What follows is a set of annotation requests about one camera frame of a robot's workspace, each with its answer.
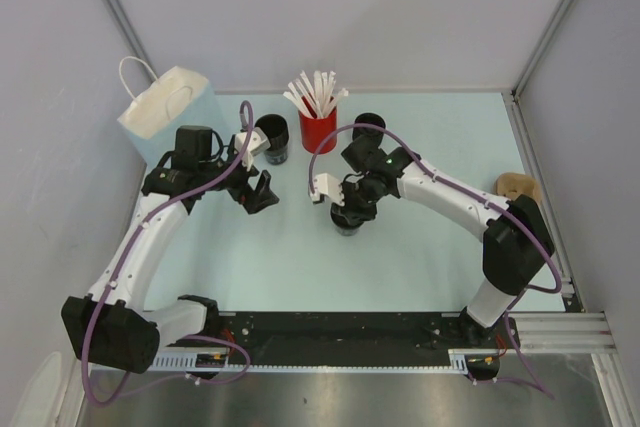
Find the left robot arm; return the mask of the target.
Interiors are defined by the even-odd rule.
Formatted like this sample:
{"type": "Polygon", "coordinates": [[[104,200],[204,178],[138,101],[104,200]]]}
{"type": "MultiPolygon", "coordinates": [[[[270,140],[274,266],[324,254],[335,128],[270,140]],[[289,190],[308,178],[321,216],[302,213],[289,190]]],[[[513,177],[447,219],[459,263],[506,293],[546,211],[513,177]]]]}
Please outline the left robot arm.
{"type": "Polygon", "coordinates": [[[62,320],[77,358],[141,374],[159,349],[189,337],[214,344],[222,322],[216,301],[182,295],[155,311],[147,291],[174,234],[209,191],[226,191],[249,214],[278,203],[268,171],[255,156],[269,147],[260,129],[241,132],[228,146],[209,127],[182,126],[175,145],[146,176],[133,221],[104,273],[82,298],[69,297],[62,320]]]}

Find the single black coffee cup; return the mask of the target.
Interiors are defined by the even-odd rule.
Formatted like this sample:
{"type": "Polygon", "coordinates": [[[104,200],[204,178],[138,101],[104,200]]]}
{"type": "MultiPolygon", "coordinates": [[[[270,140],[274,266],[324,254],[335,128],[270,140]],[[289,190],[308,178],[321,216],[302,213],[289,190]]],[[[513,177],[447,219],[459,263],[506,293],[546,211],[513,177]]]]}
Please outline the single black coffee cup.
{"type": "Polygon", "coordinates": [[[349,226],[349,225],[334,225],[336,231],[345,237],[356,235],[359,232],[359,227],[349,226]]]}

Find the brown cardboard cup carrier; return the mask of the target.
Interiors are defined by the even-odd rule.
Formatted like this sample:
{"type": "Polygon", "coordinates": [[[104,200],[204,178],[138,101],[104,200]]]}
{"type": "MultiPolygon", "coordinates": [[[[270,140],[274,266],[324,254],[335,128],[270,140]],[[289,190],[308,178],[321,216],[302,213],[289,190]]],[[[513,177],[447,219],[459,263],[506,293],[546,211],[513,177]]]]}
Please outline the brown cardboard cup carrier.
{"type": "Polygon", "coordinates": [[[541,188],[536,179],[520,173],[501,174],[494,183],[494,193],[510,200],[516,200],[520,195],[525,195],[538,204],[542,201],[541,188]]]}

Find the black lid stack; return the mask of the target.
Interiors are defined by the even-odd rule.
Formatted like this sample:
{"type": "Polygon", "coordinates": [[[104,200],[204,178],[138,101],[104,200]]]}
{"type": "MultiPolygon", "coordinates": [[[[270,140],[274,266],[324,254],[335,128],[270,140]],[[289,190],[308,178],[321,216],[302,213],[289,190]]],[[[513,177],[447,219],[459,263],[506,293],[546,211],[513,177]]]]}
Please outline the black lid stack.
{"type": "Polygon", "coordinates": [[[365,138],[375,146],[380,146],[386,129],[385,120],[378,114],[372,112],[364,112],[354,119],[354,123],[358,127],[352,130],[352,140],[365,138]]]}

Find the black coffee cup stack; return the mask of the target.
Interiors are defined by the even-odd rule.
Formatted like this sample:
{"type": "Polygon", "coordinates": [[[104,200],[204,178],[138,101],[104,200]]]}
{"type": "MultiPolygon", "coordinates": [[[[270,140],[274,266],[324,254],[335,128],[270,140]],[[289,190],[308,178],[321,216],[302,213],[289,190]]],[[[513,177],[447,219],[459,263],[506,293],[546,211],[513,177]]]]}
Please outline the black coffee cup stack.
{"type": "Polygon", "coordinates": [[[288,159],[289,128],[286,119],[277,114],[261,116],[256,127],[269,141],[264,151],[266,161],[271,165],[281,165],[288,159]]]}

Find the light blue paper bag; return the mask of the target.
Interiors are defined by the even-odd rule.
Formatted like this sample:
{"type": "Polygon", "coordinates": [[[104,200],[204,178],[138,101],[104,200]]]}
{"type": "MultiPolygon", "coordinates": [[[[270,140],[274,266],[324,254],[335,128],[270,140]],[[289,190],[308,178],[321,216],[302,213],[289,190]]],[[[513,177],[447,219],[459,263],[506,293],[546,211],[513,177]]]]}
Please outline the light blue paper bag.
{"type": "Polygon", "coordinates": [[[232,135],[210,81],[202,74],[174,66],[158,76],[144,60],[132,56],[152,77],[151,85],[134,94],[123,74],[120,81],[131,98],[118,123],[149,166],[173,149],[181,126],[210,127],[222,138],[232,135]]]}

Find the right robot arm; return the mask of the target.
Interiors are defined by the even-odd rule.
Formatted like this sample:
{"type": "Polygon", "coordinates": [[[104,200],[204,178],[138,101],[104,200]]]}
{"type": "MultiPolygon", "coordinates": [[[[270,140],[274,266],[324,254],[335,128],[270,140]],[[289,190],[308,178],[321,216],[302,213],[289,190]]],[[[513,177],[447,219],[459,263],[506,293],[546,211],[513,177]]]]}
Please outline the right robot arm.
{"type": "Polygon", "coordinates": [[[486,347],[497,336],[496,322],[555,252],[536,201],[524,194],[510,200],[473,189],[403,147],[385,153],[363,136],[341,155],[359,177],[341,182],[342,198],[331,206],[331,219],[343,234],[374,220],[378,202],[393,196],[425,206],[479,239],[484,279],[458,324],[469,346],[486,347]]]}

